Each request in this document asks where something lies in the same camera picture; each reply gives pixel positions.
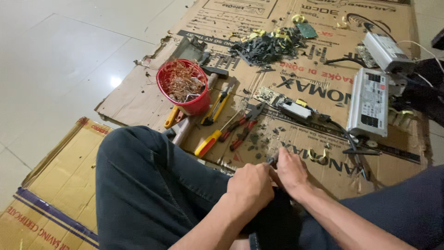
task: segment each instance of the scrap copper wire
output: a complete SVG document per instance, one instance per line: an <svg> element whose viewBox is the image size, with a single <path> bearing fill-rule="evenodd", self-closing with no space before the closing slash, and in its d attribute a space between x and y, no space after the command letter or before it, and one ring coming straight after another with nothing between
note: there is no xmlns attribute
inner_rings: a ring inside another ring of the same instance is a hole
<svg viewBox="0 0 444 250"><path fill-rule="evenodd" d="M169 89L169 96L177 102L191 101L200 96L205 85L193 77L195 72L193 67L186 67L183 62L175 59L172 65L165 70L165 74L170 76L165 82Z"/></svg>

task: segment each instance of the tiled floor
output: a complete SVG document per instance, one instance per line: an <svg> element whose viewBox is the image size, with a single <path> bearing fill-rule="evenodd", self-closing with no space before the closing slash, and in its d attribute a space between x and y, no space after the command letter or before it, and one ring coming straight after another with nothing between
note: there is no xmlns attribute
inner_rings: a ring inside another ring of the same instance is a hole
<svg viewBox="0 0 444 250"><path fill-rule="evenodd" d="M149 53L193 0L0 1L0 211L80 116ZM444 27L444 2L416 4L420 42ZM434 53L444 56L441 51ZM103 122L108 126L117 126ZM435 152L444 129L431 124ZM436 154L436 163L444 155Z"/></svg>

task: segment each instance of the red plastic container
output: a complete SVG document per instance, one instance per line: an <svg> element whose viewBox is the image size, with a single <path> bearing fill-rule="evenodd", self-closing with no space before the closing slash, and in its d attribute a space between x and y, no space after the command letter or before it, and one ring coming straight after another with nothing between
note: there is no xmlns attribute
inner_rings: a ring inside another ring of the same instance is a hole
<svg viewBox="0 0 444 250"><path fill-rule="evenodd" d="M189 102L176 102L169 97L169 89L168 86L166 86L166 82L169 80L170 76L167 75L165 71L172 66L173 61L167 62L162 65L162 67L160 67L156 75L157 86L159 87L162 94L166 96L172 103L177 105L179 109L182 110L182 112L184 112L185 114L201 115L210 108L211 100L210 93L208 92L208 78L206 77L206 74L202 71L202 69L194 62L187 59L178 59L177 61L183 62L187 68L194 68L195 71L192 76L205 83L205 89L203 90L201 95Z"/></svg>

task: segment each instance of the red pliers handle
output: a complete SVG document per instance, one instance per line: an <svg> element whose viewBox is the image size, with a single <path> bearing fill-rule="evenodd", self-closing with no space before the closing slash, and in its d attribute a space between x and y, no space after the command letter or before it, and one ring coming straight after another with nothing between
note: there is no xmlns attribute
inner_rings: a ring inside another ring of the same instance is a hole
<svg viewBox="0 0 444 250"><path fill-rule="evenodd" d="M235 151L247 138L248 133L253 129L254 125L256 125L258 121L253 120L249 121L247 125L244 127L244 130L242 131L242 134L238 134L237 140L233 141L230 145L230 150Z"/></svg>
<svg viewBox="0 0 444 250"><path fill-rule="evenodd" d="M247 122L246 120L246 115L244 114L240 120L233 122L227 129L226 131L219 137L219 141L220 142L224 142L231 134L231 132L233 132L233 130L235 130L237 127L244 125Z"/></svg>

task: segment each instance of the person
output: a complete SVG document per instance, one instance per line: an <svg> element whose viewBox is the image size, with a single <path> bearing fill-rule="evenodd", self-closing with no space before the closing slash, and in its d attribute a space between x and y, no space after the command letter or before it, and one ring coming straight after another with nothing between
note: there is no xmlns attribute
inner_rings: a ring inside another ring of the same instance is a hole
<svg viewBox="0 0 444 250"><path fill-rule="evenodd" d="M277 171L246 164L230 177L145 126L109 133L96 165L102 250L443 246L442 167L338 202L310 183L305 163L285 148Z"/></svg>

